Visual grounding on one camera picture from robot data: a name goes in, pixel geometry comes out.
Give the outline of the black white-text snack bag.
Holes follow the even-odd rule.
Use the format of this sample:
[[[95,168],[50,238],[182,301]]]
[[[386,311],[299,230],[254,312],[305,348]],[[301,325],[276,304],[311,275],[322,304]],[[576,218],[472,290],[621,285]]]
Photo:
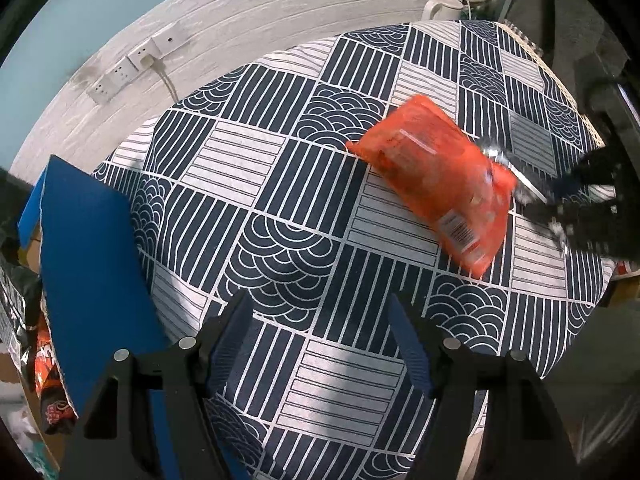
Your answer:
[[[1,240],[1,341],[17,359],[34,344],[40,318],[40,276],[21,264],[18,241]]]

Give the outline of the orange black chip bag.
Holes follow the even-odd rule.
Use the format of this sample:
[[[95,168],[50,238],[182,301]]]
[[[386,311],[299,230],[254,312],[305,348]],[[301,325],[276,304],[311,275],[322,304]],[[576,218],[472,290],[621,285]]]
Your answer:
[[[67,400],[43,313],[39,315],[36,331],[34,379],[43,431],[46,434],[71,434],[77,416]]]

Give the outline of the orange translucent candy bag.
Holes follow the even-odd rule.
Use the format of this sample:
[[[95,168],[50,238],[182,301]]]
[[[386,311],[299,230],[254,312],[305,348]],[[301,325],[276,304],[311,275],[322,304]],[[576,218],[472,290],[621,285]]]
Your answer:
[[[506,238],[516,177],[417,94],[345,143],[431,228],[448,255],[482,276]]]

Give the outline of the navy white patterned tablecloth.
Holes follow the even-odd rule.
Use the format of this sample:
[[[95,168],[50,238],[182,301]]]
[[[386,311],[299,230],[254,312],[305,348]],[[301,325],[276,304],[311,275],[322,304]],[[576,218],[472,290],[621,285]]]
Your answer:
[[[547,375],[611,279],[610,260],[563,254],[518,208],[483,276],[455,264],[345,148],[416,94],[546,179],[596,146],[514,32],[444,21],[266,54],[145,122],[96,168],[130,200],[169,338],[194,334],[236,290],[253,296],[252,326],[209,409],[256,479],[389,479],[409,468],[433,404],[388,329],[390,292],[469,348],[521,349]]]

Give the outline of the white wall socket strip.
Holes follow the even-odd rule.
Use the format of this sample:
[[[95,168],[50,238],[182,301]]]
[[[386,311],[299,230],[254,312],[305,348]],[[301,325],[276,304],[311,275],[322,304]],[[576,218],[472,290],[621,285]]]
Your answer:
[[[110,102],[117,93],[147,70],[154,70],[159,74],[160,62],[185,46],[188,41],[186,30],[178,22],[169,23],[125,54],[86,93],[98,105]]]

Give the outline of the white electric kettle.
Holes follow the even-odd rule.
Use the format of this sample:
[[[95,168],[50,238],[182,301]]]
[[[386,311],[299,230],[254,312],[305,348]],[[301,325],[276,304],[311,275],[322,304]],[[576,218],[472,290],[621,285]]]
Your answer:
[[[427,0],[423,8],[422,21],[455,21],[462,14],[464,5],[460,0]]]

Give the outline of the silver foil snack bar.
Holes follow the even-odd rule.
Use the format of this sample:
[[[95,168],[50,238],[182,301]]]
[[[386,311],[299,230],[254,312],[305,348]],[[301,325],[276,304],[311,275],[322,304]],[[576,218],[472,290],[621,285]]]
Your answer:
[[[532,168],[506,150],[490,136],[481,136],[476,145],[484,155],[509,169],[516,179],[515,200],[523,207],[524,216],[530,221],[543,224],[550,232],[562,256],[568,255],[567,236],[559,220],[558,207],[548,183]]]

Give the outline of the blue cardboard box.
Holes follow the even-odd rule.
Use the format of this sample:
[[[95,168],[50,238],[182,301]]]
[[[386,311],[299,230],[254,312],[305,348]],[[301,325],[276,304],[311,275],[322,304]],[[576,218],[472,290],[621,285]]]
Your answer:
[[[146,287],[128,198],[51,156],[17,223],[40,236],[46,318],[70,404],[82,412],[113,353],[163,350],[169,340]]]

